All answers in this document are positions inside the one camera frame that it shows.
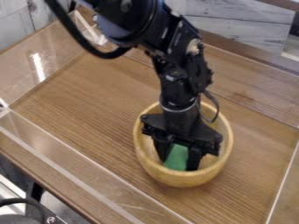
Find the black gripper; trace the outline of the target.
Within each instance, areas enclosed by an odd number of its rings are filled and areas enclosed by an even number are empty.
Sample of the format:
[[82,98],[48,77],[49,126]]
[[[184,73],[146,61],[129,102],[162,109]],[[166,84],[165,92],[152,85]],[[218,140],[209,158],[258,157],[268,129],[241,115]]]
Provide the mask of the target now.
[[174,144],[188,148],[186,170],[196,171],[201,157],[220,154],[221,134],[202,121],[197,108],[181,113],[162,111],[140,115],[141,133],[153,140],[164,162]]

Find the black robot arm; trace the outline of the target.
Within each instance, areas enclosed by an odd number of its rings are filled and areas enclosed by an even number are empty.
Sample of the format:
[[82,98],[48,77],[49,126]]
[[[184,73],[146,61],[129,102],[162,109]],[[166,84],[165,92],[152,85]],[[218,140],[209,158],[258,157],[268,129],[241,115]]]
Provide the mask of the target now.
[[44,0],[65,30],[82,49],[112,60],[138,48],[153,63],[160,81],[157,114],[140,115],[141,131],[152,138],[161,162],[176,148],[186,152],[184,170],[198,169],[205,155],[220,154],[221,134],[201,114],[201,97],[212,83],[212,70],[204,59],[204,44],[197,29],[164,0],[78,0],[94,12],[94,22],[117,49],[100,51],[82,36],[57,0]]

